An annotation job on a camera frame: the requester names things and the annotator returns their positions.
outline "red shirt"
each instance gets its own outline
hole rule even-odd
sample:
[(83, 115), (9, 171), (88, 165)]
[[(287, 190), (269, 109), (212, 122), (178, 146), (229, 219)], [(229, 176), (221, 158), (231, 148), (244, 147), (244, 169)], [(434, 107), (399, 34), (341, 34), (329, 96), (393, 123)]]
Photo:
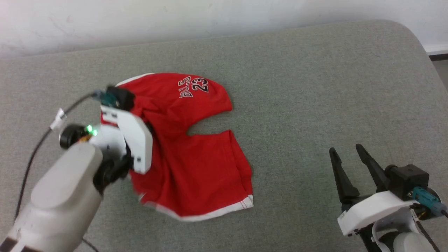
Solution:
[(136, 95), (131, 112), (153, 127), (151, 168), (130, 172), (142, 203), (185, 221), (253, 206), (252, 172), (232, 131), (186, 134), (198, 121), (232, 110), (221, 85), (197, 75), (160, 73), (120, 87)]

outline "white plastic housing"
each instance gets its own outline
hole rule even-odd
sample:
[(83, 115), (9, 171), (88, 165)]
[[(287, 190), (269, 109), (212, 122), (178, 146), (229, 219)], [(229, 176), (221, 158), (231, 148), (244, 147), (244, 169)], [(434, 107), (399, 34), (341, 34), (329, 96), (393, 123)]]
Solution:
[(89, 143), (99, 147), (103, 153), (120, 160), (126, 154), (126, 141), (123, 133), (117, 127), (100, 124), (94, 127), (98, 131), (90, 138)]
[[(424, 240), (426, 240), (426, 238), (418, 232), (418, 229), (415, 226), (414, 219), (412, 218), (411, 210), (409, 209), (409, 207), (405, 206), (399, 209), (398, 211), (389, 214), (380, 220), (375, 221), (375, 223), (373, 224), (372, 238), (382, 252), (391, 252), (391, 250), (387, 247), (386, 244), (380, 242), (379, 232), (384, 230), (395, 230), (395, 229), (397, 229), (400, 232), (403, 232), (402, 234), (416, 234), (414, 236), (409, 237), (415, 237), (418, 240), (423, 238)], [(396, 248), (403, 248), (405, 246), (404, 243), (394, 242), (394, 244)], [(406, 252), (417, 252), (417, 251), (431, 252), (431, 250), (408, 250)]]
[(395, 252), (435, 252), (431, 243), (421, 234), (409, 232), (399, 234), (394, 240)]
[(103, 155), (98, 147), (77, 143), (39, 180), (8, 237), (38, 251), (73, 251), (82, 241), (102, 196), (93, 185)]
[(134, 170), (145, 174), (151, 168), (152, 135), (143, 120), (121, 109), (101, 106), (103, 120), (117, 124), (134, 157)]
[(402, 201), (390, 191), (375, 193), (344, 211), (337, 219), (343, 235), (355, 234), (361, 228), (392, 214), (402, 207), (417, 203), (415, 200)]

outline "gray fabric surface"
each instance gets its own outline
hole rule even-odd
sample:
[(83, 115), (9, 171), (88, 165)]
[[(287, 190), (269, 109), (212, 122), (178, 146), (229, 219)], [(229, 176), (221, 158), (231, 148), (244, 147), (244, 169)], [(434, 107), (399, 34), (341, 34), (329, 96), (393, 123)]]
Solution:
[[(130, 182), (118, 182), (86, 234), (100, 251), (364, 251), (359, 237), (343, 237), (338, 227), (328, 155), (335, 147), (354, 185), (373, 193), (356, 143), (383, 167), (412, 163), (428, 171), (430, 186), (448, 200), (448, 94), (422, 46), (393, 22), (338, 23), (0, 61), (0, 236), (13, 223), (27, 159), (57, 109), (148, 72), (198, 74), (227, 89), (233, 111), (190, 133), (234, 131), (253, 169), (255, 207), (182, 223), (139, 205)], [(98, 116), (92, 101), (70, 120)], [(61, 154), (52, 134), (25, 202)], [(447, 221), (423, 225), (446, 251)]]
[(448, 60), (434, 61), (432, 64), (434, 65), (435, 70), (439, 74), (443, 84), (448, 89)]

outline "black wire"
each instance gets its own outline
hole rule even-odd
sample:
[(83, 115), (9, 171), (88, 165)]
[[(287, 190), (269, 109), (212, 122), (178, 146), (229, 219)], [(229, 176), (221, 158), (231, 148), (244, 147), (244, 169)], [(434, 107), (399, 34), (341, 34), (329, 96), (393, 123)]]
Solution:
[(420, 221), (416, 221), (415, 222), (418, 226), (418, 228), (420, 229), (420, 231), (423, 233), (423, 235), (425, 236), (425, 238), (428, 240), (429, 243), (431, 243), (432, 247), (434, 248), (435, 252), (440, 252), (439, 248), (437, 247), (437, 245), (434, 243), (434, 241), (431, 239), (431, 237), (429, 236), (429, 234), (426, 232), (426, 230), (423, 228), (422, 224), (420, 223)]
[(95, 248), (95, 246), (93, 246), (93, 244), (91, 244), (88, 240), (82, 238), (82, 241), (89, 246), (91, 249), (93, 249), (95, 252), (99, 252), (99, 250), (97, 248)]
[[(64, 114), (67, 115), (68, 113), (70, 113), (73, 109), (75, 109), (79, 104), (81, 104), (82, 102), (84, 102), (85, 100), (91, 98), (91, 97), (95, 97), (97, 96), (98, 93), (97, 92), (93, 92), (87, 95), (84, 95), (83, 97), (79, 98), (76, 102), (74, 102), (72, 105), (70, 105), (70, 107), (68, 107), (65, 111)], [(26, 170), (25, 170), (25, 175), (23, 175), (23, 180), (22, 180), (22, 187), (20, 189), (20, 194), (19, 194), (19, 200), (17, 201), (17, 207), (16, 207), (16, 213), (14, 215), (14, 221), (17, 219), (17, 217), (19, 216), (19, 212), (20, 212), (20, 206), (22, 204), (22, 199), (23, 199), (23, 193), (25, 192), (25, 186), (26, 186), (26, 181), (28, 180), (28, 175), (30, 173), (30, 169), (31, 169), (31, 164), (33, 163), (34, 160), (34, 156), (36, 155), (37, 151), (39, 150), (40, 146), (42, 145), (42, 143), (45, 141), (45, 139), (47, 139), (47, 137), (50, 135), (50, 133), (52, 132), (52, 129), (49, 128), (42, 136), (42, 138), (39, 140), (39, 142), (37, 143), (36, 147), (34, 148), (30, 159), (28, 160), (28, 165), (26, 166)], [(89, 241), (87, 241), (86, 239), (82, 238), (82, 241), (87, 244), (89, 247), (91, 247), (95, 252), (99, 252), (97, 248), (95, 248), (95, 246), (93, 244), (91, 244)]]

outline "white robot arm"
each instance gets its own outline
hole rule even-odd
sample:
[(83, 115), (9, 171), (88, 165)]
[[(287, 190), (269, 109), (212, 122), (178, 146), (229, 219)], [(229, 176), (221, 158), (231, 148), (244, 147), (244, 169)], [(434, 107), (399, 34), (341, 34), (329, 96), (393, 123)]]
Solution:
[(103, 119), (116, 124), (70, 125), (60, 136), (68, 150), (39, 180), (0, 252), (70, 252), (82, 242), (103, 191), (130, 169), (151, 167), (152, 136), (141, 118), (101, 106)]
[[(371, 196), (359, 196), (336, 150), (330, 149), (342, 203), (342, 214), (337, 219), (342, 234), (359, 235), (368, 252), (439, 252), (419, 221), (447, 214), (438, 195), (427, 187), (429, 174), (414, 165), (389, 165), (383, 170), (362, 145), (357, 144), (356, 150), (377, 190)], [(379, 237), (380, 231), (389, 232)]]

